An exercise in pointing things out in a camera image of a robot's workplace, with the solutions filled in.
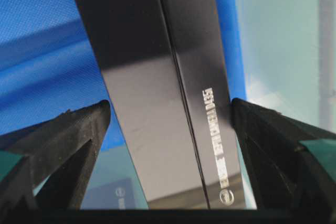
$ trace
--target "black box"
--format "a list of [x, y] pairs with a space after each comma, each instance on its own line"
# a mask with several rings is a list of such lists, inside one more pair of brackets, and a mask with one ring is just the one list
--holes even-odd
[[244, 208], [215, 0], [76, 3], [149, 207]]

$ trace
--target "logo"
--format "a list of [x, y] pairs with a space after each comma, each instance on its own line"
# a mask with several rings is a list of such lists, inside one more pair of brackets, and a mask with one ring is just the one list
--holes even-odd
[[125, 194], [126, 194], [125, 189], [122, 187], [118, 187], [115, 191], [115, 195], [117, 195], [120, 198], [124, 197]]
[[219, 198], [221, 202], [226, 206], [231, 206], [233, 202], [235, 201], [233, 192], [228, 189], [223, 189], [222, 191], [220, 191]]
[[226, 162], [224, 157], [223, 143], [221, 131], [219, 130], [218, 117], [216, 112], [216, 104], [214, 99], [214, 92], [212, 88], [203, 90], [203, 99], [206, 111], [206, 117], [209, 126], [210, 138], [215, 154], [215, 161], [217, 166], [217, 173], [220, 183], [220, 188], [228, 187], [229, 179], [227, 174]]

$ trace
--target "teal clamp part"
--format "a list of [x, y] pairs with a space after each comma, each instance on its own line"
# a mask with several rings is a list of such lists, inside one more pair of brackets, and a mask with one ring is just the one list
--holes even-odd
[[300, 143], [309, 150], [336, 183], [336, 140], [305, 140]]
[[21, 158], [21, 155], [0, 151], [0, 181], [7, 176]]

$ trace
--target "black rectangular object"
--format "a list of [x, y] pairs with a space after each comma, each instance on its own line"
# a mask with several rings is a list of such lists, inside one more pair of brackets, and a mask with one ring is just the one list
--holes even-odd
[[160, 0], [76, 3], [149, 207], [206, 208]]
[[244, 208], [215, 0], [76, 3], [149, 207]]

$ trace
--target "blue textured surface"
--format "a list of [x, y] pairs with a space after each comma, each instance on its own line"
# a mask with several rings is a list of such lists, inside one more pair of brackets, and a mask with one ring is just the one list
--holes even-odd
[[224, 48], [230, 98], [246, 100], [244, 66], [240, 49], [239, 25], [235, 0], [216, 0]]
[[74, 0], [0, 0], [0, 20], [0, 135], [109, 99]]

